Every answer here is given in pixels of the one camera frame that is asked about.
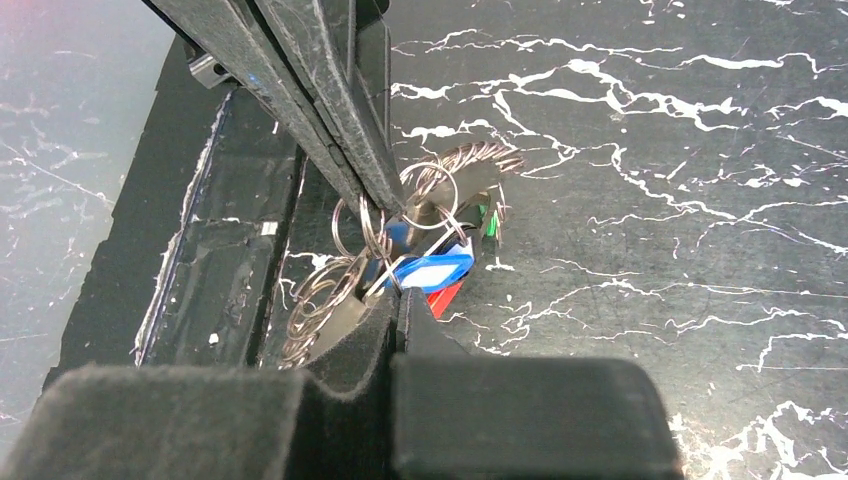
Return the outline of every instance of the red plastic piece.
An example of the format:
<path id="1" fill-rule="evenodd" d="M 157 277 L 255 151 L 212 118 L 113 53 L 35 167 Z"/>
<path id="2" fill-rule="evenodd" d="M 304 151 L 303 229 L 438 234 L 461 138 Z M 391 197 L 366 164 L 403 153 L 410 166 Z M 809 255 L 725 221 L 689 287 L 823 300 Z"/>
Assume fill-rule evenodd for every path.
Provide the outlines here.
<path id="1" fill-rule="evenodd" d="M 459 291 L 460 287 L 462 287 L 462 280 L 427 296 L 427 303 L 430 304 L 430 310 L 433 311 L 434 317 L 439 318 L 445 313 L 445 310 L 450 305 L 450 302 L 453 301 L 453 297 L 456 296 L 456 292 Z"/>

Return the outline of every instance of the black marble table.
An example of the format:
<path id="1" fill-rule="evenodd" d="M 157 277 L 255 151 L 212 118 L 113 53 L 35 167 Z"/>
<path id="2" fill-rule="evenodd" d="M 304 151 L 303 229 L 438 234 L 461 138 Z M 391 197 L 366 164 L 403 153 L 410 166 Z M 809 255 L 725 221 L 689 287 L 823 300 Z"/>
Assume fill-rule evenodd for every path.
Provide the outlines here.
<path id="1" fill-rule="evenodd" d="M 637 362 L 690 478 L 848 479 L 848 3 L 395 0 L 387 22 L 403 165 L 481 139 L 527 158 L 448 335 Z M 325 186 L 307 172 L 283 306 L 337 254 Z"/>

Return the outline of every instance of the gray floor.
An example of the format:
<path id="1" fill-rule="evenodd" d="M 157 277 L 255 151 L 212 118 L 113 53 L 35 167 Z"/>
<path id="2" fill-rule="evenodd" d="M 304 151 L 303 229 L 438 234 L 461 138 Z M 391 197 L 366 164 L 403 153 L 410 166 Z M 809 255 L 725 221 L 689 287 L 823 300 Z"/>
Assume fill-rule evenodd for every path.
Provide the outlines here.
<path id="1" fill-rule="evenodd" d="M 172 41 L 141 2 L 0 5 L 0 461 L 58 361 Z"/>
<path id="2" fill-rule="evenodd" d="M 139 7 L 28 54 L 34 25 L 70 14 L 17 8 L 33 40 L 4 30 L 6 442 L 108 232 L 169 41 Z M 505 244 L 448 333 L 481 354 L 638 362 L 690 478 L 848 479 L 848 3 L 396 0 L 387 20 L 400 157 L 493 137 L 527 152 Z M 107 29 L 132 49 L 107 52 Z M 48 66 L 69 77 L 42 87 Z M 310 268 L 334 253 L 302 250 L 289 261 Z"/>

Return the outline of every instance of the metal spiral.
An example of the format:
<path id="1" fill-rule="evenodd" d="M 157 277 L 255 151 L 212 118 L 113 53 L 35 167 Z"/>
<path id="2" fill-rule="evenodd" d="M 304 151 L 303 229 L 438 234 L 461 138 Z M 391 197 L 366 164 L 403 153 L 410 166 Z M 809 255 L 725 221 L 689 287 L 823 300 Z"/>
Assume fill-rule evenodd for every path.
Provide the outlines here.
<path id="1" fill-rule="evenodd" d="M 415 204 L 420 202 L 427 194 L 442 182 L 453 183 L 454 192 L 458 192 L 453 173 L 467 165 L 476 162 L 494 162 L 501 172 L 509 172 L 520 168 L 524 160 L 518 154 L 518 149 L 507 147 L 501 143 L 478 142 L 461 145 L 439 155 L 431 155 L 421 162 L 410 165 L 401 172 L 401 181 L 409 184 L 413 177 L 413 171 L 420 170 L 413 183 L 414 192 L 409 202 Z M 500 184 L 501 199 L 503 190 Z M 339 234 L 339 223 L 344 202 L 339 200 L 333 210 L 332 237 L 333 243 L 341 254 L 329 261 L 324 267 L 309 275 L 295 290 L 294 296 L 297 304 L 292 310 L 286 326 L 286 343 L 283 346 L 282 368 L 294 368 L 303 365 L 309 360 L 309 348 L 315 343 L 320 335 L 320 330 L 326 325 L 335 308 L 340 305 L 348 295 L 351 295 L 362 280 L 369 263 L 372 260 L 380 261 L 389 274 L 395 288 L 400 290 L 400 284 L 393 273 L 392 268 L 392 239 L 385 229 L 386 216 L 380 212 L 380 219 L 375 229 L 373 220 L 368 212 L 365 197 L 360 198 L 360 227 L 365 239 L 365 248 L 358 254 L 353 255 L 343 244 Z M 458 226 L 456 219 L 458 199 L 450 210 L 439 208 L 442 221 L 435 225 L 418 225 L 411 219 L 403 217 L 403 220 L 413 228 L 422 230 L 433 230 L 437 228 L 448 228 L 456 230 L 461 241 L 465 241 L 465 232 Z M 498 214 L 503 221 L 505 205 L 498 202 Z M 319 296 L 326 293 L 323 301 L 318 301 Z"/>

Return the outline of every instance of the black metal bar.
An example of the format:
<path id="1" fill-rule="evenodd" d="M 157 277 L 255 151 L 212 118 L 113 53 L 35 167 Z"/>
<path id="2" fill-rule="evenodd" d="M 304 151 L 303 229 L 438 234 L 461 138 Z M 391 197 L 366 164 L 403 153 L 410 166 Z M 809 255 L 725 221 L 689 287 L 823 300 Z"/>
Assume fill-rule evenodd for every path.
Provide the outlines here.
<path id="1" fill-rule="evenodd" d="M 256 4 L 300 80 L 316 92 L 318 112 L 365 190 L 379 208 L 400 211 L 405 202 L 397 166 L 359 75 L 348 77 L 345 73 L 328 28 L 324 2 L 256 0 Z"/>
<path id="2" fill-rule="evenodd" d="M 264 19 L 247 0 L 150 0 L 156 9 L 212 55 L 289 131 L 335 190 L 357 210 L 360 195 L 376 206 L 392 202 L 366 192 L 334 144 L 312 99 L 292 76 Z"/>

